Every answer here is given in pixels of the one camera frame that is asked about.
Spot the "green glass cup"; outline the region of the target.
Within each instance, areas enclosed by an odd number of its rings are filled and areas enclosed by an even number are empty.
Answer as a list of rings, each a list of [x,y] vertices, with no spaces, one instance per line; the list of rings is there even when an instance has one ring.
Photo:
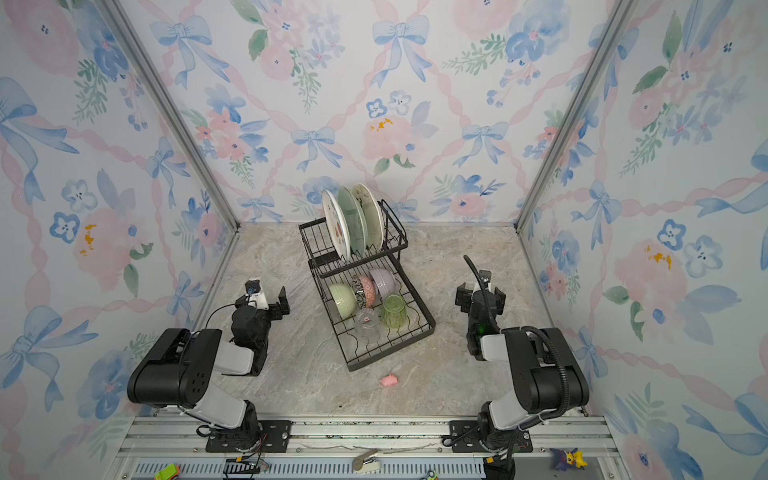
[[[392,330],[400,330],[409,323],[407,304],[399,294],[388,296],[382,302],[381,321]]]

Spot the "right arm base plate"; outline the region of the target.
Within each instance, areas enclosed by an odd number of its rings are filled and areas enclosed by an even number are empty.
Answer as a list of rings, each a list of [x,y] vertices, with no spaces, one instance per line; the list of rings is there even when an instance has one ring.
[[[483,453],[497,455],[512,447],[512,453],[532,453],[533,445],[528,431],[498,430],[481,426],[477,420],[452,420],[449,434],[441,445],[453,453]]]

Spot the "red white patterned bowl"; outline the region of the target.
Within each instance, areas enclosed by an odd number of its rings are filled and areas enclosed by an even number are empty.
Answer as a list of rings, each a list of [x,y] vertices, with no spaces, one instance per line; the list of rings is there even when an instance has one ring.
[[[357,275],[353,278],[352,288],[360,308],[372,308],[376,301],[376,287],[367,275]]]

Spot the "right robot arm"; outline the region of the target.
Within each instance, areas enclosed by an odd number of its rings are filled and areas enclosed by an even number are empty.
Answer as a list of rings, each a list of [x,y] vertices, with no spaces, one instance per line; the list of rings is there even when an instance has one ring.
[[[468,315],[469,354],[478,361],[506,365],[511,386],[501,398],[483,404],[474,427],[452,435],[445,444],[465,442],[490,452],[516,447],[529,451],[525,435],[531,428],[587,405],[586,376],[560,329],[500,328],[496,318],[505,295],[485,285],[461,284],[455,304]]]

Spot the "clear glass cup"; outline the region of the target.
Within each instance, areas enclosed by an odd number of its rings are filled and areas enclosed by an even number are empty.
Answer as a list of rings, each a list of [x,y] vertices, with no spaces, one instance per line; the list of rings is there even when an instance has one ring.
[[[377,340],[379,338],[380,317],[372,308],[360,309],[354,318],[354,333],[358,338]]]

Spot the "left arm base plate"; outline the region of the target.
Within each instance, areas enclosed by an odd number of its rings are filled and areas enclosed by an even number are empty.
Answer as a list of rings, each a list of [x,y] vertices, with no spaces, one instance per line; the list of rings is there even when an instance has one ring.
[[[259,420],[236,429],[212,428],[205,435],[207,453],[285,453],[291,437],[289,420]]]

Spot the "lavender ceramic bowl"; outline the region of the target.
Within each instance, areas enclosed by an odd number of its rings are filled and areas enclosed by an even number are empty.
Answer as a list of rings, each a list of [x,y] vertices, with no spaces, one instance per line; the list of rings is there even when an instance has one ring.
[[[382,300],[400,292],[400,282],[389,270],[374,268],[369,271],[369,276],[373,280]]]

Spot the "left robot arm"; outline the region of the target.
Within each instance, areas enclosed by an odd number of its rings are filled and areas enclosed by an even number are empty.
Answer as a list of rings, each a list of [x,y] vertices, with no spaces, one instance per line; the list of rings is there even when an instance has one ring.
[[[208,440],[209,452],[252,452],[267,439],[254,404],[227,393],[213,377],[260,375],[271,325],[290,313],[285,289],[276,302],[269,303],[262,291],[250,288],[234,307],[230,342],[222,340],[220,329],[169,328],[127,384],[131,402],[155,408],[175,406],[200,421],[198,435]]]

